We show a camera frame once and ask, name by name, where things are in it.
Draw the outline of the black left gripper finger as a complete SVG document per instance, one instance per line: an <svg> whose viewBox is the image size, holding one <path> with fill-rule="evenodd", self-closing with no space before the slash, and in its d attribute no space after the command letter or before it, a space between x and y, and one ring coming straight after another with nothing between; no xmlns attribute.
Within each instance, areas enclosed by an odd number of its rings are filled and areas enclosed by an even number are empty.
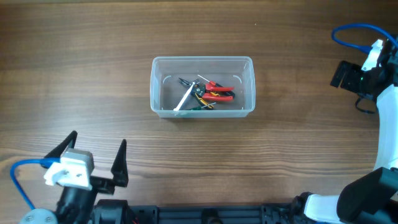
<svg viewBox="0 0 398 224"><path fill-rule="evenodd" d="M126 151L127 141L123 139L111 168L111 173L113 174L113 182L115 186L118 187L127 187L129 182Z"/></svg>
<svg viewBox="0 0 398 224"><path fill-rule="evenodd" d="M48 169L54 162L60 162L61 155L68 148L74 148L78 133L72 131L58 146L52 149L41 161L40 165Z"/></svg>

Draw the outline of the green handled screwdriver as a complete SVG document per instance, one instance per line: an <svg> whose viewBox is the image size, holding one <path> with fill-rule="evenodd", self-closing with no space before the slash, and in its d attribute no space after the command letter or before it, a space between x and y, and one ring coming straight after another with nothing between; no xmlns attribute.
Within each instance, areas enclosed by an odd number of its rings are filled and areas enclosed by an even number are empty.
<svg viewBox="0 0 398 224"><path fill-rule="evenodd" d="M193 110L213 110L215 104L216 104L216 102L210 103L210 104L205 105L205 106L197 106L197 107L194 107L194 108L190 108L190 110L191 111L193 111Z"/></svg>

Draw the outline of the small silver wrench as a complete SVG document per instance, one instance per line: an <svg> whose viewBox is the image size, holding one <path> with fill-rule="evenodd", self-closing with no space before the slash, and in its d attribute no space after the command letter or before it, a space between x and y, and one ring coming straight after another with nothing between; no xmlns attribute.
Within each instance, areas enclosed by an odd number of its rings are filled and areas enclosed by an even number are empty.
<svg viewBox="0 0 398 224"><path fill-rule="evenodd" d="M187 91L184 93L182 99L179 101L178 105L174 108L174 111L181 111L181 110L185 109L185 107L188 105L188 102L190 101L191 92L193 90L193 87L196 84L199 84L200 81L199 81L199 79L196 79L192 82L187 82L186 80L180 79L180 83L187 84L188 88L187 88Z"/></svg>

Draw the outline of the orange black needle-nose pliers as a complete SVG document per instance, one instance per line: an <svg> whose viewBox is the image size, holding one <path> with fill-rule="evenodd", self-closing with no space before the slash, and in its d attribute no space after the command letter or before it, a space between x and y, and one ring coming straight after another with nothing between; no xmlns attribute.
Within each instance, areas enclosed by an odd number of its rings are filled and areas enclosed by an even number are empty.
<svg viewBox="0 0 398 224"><path fill-rule="evenodd" d="M192 92L191 92L191 96L192 96L194 99L196 99L196 101L198 102L199 106L205 106L205 105L210 104L210 103L208 103L208 102L203 98L205 92L206 92L205 86L202 85L201 83L196 84L196 85L193 87L193 90L192 90Z"/></svg>

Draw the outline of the red handled cutting pliers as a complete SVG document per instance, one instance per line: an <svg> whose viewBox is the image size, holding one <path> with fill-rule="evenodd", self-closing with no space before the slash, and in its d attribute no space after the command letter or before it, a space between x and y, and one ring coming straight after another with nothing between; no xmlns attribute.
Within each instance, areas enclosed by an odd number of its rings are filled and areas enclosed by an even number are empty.
<svg viewBox="0 0 398 224"><path fill-rule="evenodd" d="M234 100L233 90L233 87L198 83L193 86L191 95L203 101L227 102Z"/></svg>

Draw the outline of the black red precision screwdriver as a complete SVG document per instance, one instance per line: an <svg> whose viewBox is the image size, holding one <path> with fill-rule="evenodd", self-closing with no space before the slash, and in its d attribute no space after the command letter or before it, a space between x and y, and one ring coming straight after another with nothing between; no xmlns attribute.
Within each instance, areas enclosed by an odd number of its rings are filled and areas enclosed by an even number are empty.
<svg viewBox="0 0 398 224"><path fill-rule="evenodd" d="M233 100L235 97L235 93L233 92L234 87L225 87L220 85L217 82L211 81L206 79L205 77L198 75L200 78L202 78L204 81L206 81L205 84L205 94L204 94L204 99L207 100L219 100L219 101L230 101Z"/></svg>

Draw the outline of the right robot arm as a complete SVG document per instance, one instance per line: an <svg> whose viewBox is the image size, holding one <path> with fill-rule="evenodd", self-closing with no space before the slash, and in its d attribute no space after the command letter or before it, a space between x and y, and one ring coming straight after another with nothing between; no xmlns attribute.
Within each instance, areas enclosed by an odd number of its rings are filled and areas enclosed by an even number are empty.
<svg viewBox="0 0 398 224"><path fill-rule="evenodd" d="M372 44L362 65L342 61L331 86L371 101L378 116L374 165L337 195L309 194L296 203L312 223L397 223L397 37Z"/></svg>

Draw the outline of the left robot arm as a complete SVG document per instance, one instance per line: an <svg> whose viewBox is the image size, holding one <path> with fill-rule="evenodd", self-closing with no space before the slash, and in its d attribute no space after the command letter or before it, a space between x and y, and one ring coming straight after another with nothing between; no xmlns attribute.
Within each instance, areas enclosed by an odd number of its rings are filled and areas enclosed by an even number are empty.
<svg viewBox="0 0 398 224"><path fill-rule="evenodd" d="M10 168L10 177L30 211L20 223L137 223L134 212L125 200L102 200L98 194L113 195L116 187L126 188L129 182L124 139L111 167L112 178L93 176L93 155L75 149L78 133L72 131L57 147L41 159L18 161ZM45 183L63 187L54 211L37 208L16 178L16 169L26 164L38 164L44 169Z"/></svg>

